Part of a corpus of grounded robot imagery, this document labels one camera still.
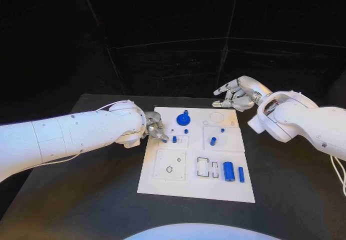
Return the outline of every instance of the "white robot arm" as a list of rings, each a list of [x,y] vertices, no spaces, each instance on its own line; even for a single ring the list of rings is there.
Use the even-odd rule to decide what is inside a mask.
[[[248,125],[260,134],[267,131],[281,142],[297,135],[306,137],[317,150],[346,160],[346,109],[319,107],[301,93],[275,93],[251,77],[241,76],[215,92],[226,92],[225,101],[213,107],[234,107],[241,112],[258,105]]]
[[[65,162],[111,143],[126,148],[140,145],[140,138],[163,134],[162,116],[143,112],[130,101],[118,101],[97,111],[81,112],[0,126],[0,182],[15,173],[36,166]]]

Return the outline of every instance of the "white cable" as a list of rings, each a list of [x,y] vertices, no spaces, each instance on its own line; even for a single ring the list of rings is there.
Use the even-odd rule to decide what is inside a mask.
[[[343,172],[343,178],[342,178],[340,173],[339,173],[339,171],[337,171],[337,167],[336,167],[336,164],[335,164],[335,160],[336,160],[336,162],[337,162],[339,165],[340,165],[340,169],[342,169],[342,172]],[[340,163],[340,161],[339,161],[339,158],[337,158],[336,156],[332,156],[332,155],[330,155],[330,161],[332,161],[332,164],[333,164],[333,169],[335,169],[336,174],[337,174],[339,179],[340,179],[342,191],[343,191],[343,194],[345,194],[345,196],[346,196],[346,171],[345,171],[345,166],[342,165],[342,163]]]
[[[120,103],[120,102],[127,102],[127,101],[115,101],[115,102],[107,104],[105,106],[102,106],[98,110],[104,109],[105,107],[108,107],[108,106],[111,106],[113,104],[117,104],[117,103]]]
[[[62,162],[66,162],[66,161],[72,160],[74,158],[77,158],[77,157],[79,156],[79,154],[81,154],[81,152],[79,152],[72,158],[69,158],[69,159],[66,159],[66,160],[53,161],[53,162],[48,162],[48,163],[42,163],[42,164],[39,164],[39,165],[30,166],[30,167],[22,169],[19,172],[22,172],[22,171],[25,171],[25,170],[28,170],[28,169],[36,168],[36,167],[39,167],[39,166],[43,166],[43,165],[59,164],[59,163],[62,163]]]

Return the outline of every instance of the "blue battery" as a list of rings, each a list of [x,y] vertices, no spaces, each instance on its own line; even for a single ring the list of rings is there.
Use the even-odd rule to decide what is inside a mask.
[[[216,143],[216,137],[212,137],[212,138],[211,138],[211,145],[213,146],[215,143]]]
[[[244,179],[244,168],[239,166],[238,170],[239,170],[239,182],[241,182],[241,183],[245,183],[245,179]]]
[[[234,171],[234,164],[229,161],[224,162],[224,173],[225,173],[225,181],[232,182],[237,180],[235,178],[235,171]]]

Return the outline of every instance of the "black tabletop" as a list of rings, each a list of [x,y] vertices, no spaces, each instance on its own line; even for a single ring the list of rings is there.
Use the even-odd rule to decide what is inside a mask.
[[[74,113],[133,100],[154,107],[211,108],[213,99],[84,94]],[[329,156],[303,137],[278,142],[237,112],[255,203],[137,193],[147,139],[113,144],[35,168],[0,222],[0,239],[123,239],[177,223],[250,229],[283,240],[345,239],[346,198]]]

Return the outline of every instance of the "white board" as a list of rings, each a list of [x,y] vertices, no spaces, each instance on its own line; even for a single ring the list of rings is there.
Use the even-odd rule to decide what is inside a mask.
[[[177,116],[185,110],[190,123],[180,126]],[[160,113],[169,141],[149,138],[137,193],[254,203],[237,111],[179,107],[156,107],[154,111]],[[224,162],[232,162],[235,181],[225,181]],[[238,167],[244,169],[244,183]]]

